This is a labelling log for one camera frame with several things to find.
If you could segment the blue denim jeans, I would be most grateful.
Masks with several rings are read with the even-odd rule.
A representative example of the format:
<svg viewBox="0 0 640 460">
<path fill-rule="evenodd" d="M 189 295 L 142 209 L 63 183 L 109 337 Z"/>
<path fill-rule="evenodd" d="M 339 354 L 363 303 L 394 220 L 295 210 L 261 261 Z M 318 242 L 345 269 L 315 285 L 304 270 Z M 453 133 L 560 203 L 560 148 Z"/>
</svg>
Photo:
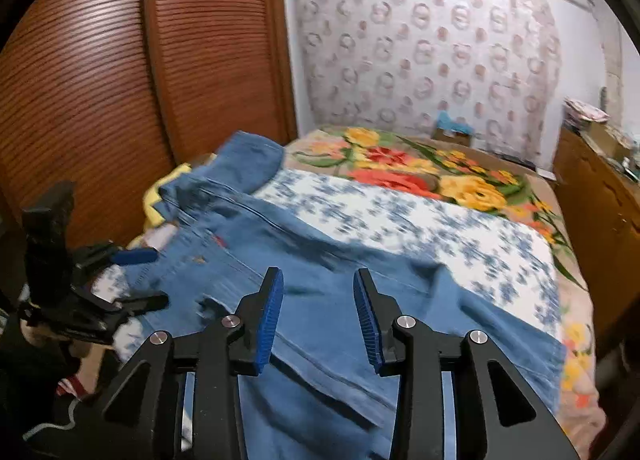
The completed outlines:
<svg viewBox="0 0 640 460">
<path fill-rule="evenodd" d="M 460 287 L 431 256 L 415 258 L 336 237 L 305 224 L 289 204 L 257 191 L 281 174 L 284 150 L 244 131 L 216 159 L 167 183 L 160 212 L 180 228 L 157 261 L 126 268 L 134 290 L 167 293 L 145 331 L 201 331 L 254 292 L 270 267 L 284 298 L 271 362 L 245 378 L 241 404 L 254 459 L 385 459 L 390 454 L 398 382 L 368 362 L 354 301 L 354 276 L 371 272 L 378 290 L 432 329 L 485 332 L 549 410 L 560 401 L 563 345 L 484 297 Z"/>
</svg>

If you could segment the yellow plush toy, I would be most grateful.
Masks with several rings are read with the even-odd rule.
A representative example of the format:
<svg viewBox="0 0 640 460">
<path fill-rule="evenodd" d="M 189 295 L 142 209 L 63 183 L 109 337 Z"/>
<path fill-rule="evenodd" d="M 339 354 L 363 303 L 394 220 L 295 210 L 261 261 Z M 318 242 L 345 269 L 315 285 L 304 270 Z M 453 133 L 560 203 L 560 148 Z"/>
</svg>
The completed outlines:
<svg viewBox="0 0 640 460">
<path fill-rule="evenodd" d="M 149 189 L 145 191 L 142 197 L 142 207 L 145 217 L 142 234 L 131 240 L 127 245 L 127 249 L 132 249 L 133 247 L 141 244 L 143 237 L 150 230 L 160 227 L 165 222 L 165 218 L 160 215 L 160 213 L 157 212 L 154 207 L 154 205 L 160 201 L 160 187 L 166 185 L 166 183 L 170 183 L 172 180 L 177 179 L 182 174 L 187 174 L 190 172 L 192 172 L 191 164 L 180 164 L 179 166 L 174 168 L 168 175 L 157 179 L 155 183 L 153 183 L 152 186 L 150 186 Z"/>
</svg>

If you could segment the blue white floral quilt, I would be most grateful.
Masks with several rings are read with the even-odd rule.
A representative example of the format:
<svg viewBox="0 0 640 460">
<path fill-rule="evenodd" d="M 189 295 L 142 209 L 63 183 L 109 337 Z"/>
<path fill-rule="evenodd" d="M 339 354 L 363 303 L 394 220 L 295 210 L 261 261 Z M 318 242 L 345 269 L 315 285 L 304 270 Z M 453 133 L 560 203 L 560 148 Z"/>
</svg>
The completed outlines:
<svg viewBox="0 0 640 460">
<path fill-rule="evenodd" d="M 432 329 L 485 331 L 518 368 L 555 376 L 564 350 L 548 246 L 510 221 L 353 181 L 252 165 L 208 166 L 165 183 L 153 264 L 103 272 L 105 299 L 162 290 L 170 306 L 117 336 L 130 356 L 152 328 L 198 330 L 212 304 L 233 308 L 270 266 L 285 299 L 274 354 L 344 376 L 366 363 L 352 276 L 366 267 L 405 313 Z"/>
</svg>

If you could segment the wooden louvered wardrobe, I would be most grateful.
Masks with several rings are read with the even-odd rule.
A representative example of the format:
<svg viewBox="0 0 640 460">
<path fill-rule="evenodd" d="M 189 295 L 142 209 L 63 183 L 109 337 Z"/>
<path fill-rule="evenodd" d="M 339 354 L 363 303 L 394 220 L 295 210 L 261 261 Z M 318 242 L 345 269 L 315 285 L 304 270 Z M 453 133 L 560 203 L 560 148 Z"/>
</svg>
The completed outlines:
<svg viewBox="0 0 640 460">
<path fill-rule="evenodd" d="M 129 241 L 143 192 L 235 131 L 297 135 L 283 0 L 35 0 L 1 53 L 1 217 L 75 183 L 68 239 Z"/>
</svg>

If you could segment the floral fleece blanket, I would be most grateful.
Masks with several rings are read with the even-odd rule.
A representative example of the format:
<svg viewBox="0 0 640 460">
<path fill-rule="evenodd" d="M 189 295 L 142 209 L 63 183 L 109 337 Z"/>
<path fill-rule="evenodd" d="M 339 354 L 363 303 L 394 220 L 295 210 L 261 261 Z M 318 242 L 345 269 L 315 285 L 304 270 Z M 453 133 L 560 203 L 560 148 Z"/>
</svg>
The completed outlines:
<svg viewBox="0 0 640 460">
<path fill-rule="evenodd" d="M 451 143 L 362 127 L 285 149 L 267 198 L 340 241 L 446 265 L 454 281 L 561 346 L 556 417 L 582 458 L 605 425 L 593 307 L 551 186 Z"/>
</svg>

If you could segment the wooden sideboard cabinet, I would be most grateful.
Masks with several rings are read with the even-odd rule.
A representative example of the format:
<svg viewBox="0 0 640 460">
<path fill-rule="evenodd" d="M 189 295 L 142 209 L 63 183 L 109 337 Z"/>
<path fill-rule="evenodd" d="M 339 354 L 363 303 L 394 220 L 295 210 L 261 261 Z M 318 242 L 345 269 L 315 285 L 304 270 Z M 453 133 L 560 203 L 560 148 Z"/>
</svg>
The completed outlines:
<svg viewBox="0 0 640 460">
<path fill-rule="evenodd" d="M 593 302 L 602 357 L 639 315 L 639 190 L 566 128 L 560 131 L 553 172 L 570 244 Z"/>
</svg>

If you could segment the cardboard box with blue bag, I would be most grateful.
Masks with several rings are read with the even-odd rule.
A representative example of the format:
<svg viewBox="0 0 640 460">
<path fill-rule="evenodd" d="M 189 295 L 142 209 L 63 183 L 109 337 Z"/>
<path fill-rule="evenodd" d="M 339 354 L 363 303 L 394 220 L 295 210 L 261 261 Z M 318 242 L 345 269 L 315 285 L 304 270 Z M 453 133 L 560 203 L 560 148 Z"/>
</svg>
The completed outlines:
<svg viewBox="0 0 640 460">
<path fill-rule="evenodd" d="M 465 123 L 463 119 L 454 120 L 444 110 L 438 112 L 432 132 L 433 139 L 470 147 L 472 146 L 474 134 L 474 128 Z"/>
</svg>

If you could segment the cardboard box on cabinet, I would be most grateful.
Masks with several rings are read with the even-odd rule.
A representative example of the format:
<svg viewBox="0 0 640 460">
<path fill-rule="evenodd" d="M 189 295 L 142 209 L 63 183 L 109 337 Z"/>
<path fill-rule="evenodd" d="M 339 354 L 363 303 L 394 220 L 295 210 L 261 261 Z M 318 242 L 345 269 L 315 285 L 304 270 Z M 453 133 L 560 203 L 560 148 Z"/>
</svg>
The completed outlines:
<svg viewBox="0 0 640 460">
<path fill-rule="evenodd" d="M 606 157 L 611 157 L 618 163 L 622 163 L 625 157 L 631 158 L 632 141 L 607 123 L 592 123 L 587 135 Z"/>
</svg>

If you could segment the stack of papers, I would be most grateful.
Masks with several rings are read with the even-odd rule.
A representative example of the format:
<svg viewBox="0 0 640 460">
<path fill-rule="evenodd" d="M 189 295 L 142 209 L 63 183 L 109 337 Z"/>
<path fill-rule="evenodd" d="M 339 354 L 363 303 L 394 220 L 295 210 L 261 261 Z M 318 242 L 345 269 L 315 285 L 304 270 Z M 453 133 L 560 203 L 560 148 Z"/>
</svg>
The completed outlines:
<svg viewBox="0 0 640 460">
<path fill-rule="evenodd" d="M 573 98 L 563 103 L 563 123 L 573 131 L 588 131 L 592 124 L 606 124 L 610 116 L 600 108 Z"/>
</svg>

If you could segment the circle patterned sheer curtain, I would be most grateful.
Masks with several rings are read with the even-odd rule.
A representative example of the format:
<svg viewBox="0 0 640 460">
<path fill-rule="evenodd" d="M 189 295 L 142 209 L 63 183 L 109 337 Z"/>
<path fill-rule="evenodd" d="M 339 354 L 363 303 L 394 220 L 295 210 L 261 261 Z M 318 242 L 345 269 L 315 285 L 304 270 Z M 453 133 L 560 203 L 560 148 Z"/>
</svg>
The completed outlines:
<svg viewBox="0 0 640 460">
<path fill-rule="evenodd" d="M 428 135 L 439 119 L 536 160 L 560 76 L 548 0 L 295 0 L 314 123 Z"/>
</svg>

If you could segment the beige side curtain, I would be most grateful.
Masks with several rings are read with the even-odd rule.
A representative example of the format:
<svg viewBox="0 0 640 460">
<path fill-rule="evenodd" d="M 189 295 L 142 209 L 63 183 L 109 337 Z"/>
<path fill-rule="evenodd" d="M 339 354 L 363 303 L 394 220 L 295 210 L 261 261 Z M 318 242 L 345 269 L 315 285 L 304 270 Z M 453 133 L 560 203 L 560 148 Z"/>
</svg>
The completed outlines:
<svg viewBox="0 0 640 460">
<path fill-rule="evenodd" d="M 620 21 L 605 0 L 594 0 L 593 15 L 600 30 L 605 59 L 606 112 L 608 123 L 622 126 L 624 112 L 623 50 Z"/>
</svg>

